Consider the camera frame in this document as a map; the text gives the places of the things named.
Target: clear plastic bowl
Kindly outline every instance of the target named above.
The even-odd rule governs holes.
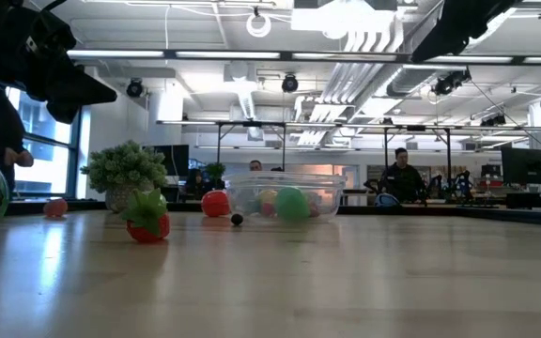
[[[337,213],[346,177],[282,172],[249,172],[223,177],[233,213],[249,221],[277,221],[276,195],[285,188],[297,188],[309,207],[310,222],[326,222]]]

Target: table surface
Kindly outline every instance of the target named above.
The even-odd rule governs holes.
[[[541,337],[541,227],[349,216],[308,226],[172,214],[0,222],[0,338]]]

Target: window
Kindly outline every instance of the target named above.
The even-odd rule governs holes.
[[[16,166],[15,192],[74,197],[80,114],[71,125],[60,123],[49,114],[46,102],[32,100],[18,89],[8,88],[7,93],[26,130],[23,146],[35,158],[30,168]]]

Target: strawberry toy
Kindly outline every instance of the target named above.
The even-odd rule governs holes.
[[[160,189],[147,193],[133,191],[122,219],[127,221],[127,231],[131,237],[140,243],[162,240],[170,233],[166,200],[160,194]]]

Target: small black ball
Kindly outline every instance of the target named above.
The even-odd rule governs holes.
[[[243,223],[243,216],[241,216],[239,214],[235,214],[235,215],[231,216],[231,222],[235,226],[240,226]]]

